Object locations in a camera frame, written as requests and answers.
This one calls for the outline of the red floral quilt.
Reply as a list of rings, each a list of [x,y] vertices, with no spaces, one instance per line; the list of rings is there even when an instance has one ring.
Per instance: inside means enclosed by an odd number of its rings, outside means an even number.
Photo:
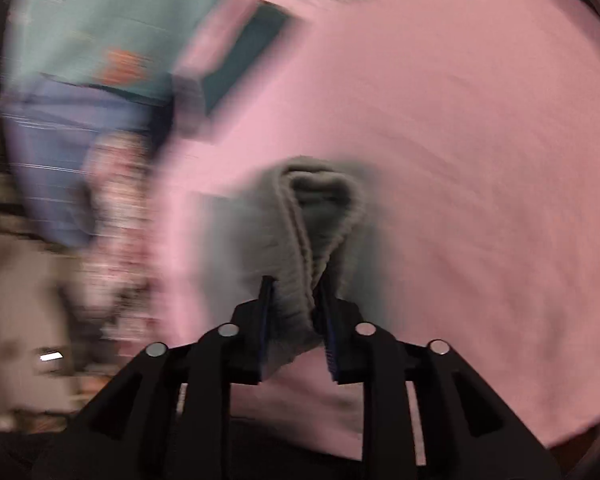
[[[137,133],[99,138],[83,165],[93,214],[76,274],[57,287],[77,370],[115,367],[158,335],[151,307],[149,157]]]

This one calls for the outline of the blue plaid pillow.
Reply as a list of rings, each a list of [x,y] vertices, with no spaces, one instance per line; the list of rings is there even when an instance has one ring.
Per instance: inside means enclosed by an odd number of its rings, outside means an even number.
[[[155,101],[40,77],[5,91],[0,114],[10,168],[36,234],[80,249],[95,229],[83,175],[91,148],[109,133],[127,131],[155,154],[171,130],[173,96]]]

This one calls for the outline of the pink floral bed sheet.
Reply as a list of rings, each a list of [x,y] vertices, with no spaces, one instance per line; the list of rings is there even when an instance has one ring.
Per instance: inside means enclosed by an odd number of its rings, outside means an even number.
[[[201,79],[260,3],[294,22],[207,115]],[[374,324],[447,341],[546,445],[600,422],[600,20],[581,1],[222,0],[172,76],[151,189],[168,344],[227,320],[196,281],[201,196],[286,159],[350,160],[376,186]],[[239,388],[234,412],[355,458],[361,402],[324,356]]]

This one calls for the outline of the teal heart-print pillow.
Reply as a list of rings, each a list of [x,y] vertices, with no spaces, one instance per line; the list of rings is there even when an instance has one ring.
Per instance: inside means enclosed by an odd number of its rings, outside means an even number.
[[[220,0],[12,0],[3,86],[39,76],[163,101],[189,39]]]

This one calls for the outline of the dark green folded pants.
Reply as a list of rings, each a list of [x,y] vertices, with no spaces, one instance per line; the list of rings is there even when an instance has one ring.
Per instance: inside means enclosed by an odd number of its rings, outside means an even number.
[[[210,115],[294,22],[280,6],[260,3],[238,32],[219,66],[201,79],[204,112]]]

